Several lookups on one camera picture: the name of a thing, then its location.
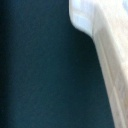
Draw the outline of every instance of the dark teal background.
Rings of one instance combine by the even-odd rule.
[[[0,128],[114,128],[92,40],[68,0],[1,0]]]

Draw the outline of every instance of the dark blue surface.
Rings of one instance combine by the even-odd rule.
[[[1,128],[114,128],[92,40],[68,0],[2,0]]]

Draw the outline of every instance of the white object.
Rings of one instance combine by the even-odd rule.
[[[69,0],[72,24],[92,37],[116,128],[128,128],[128,0]]]

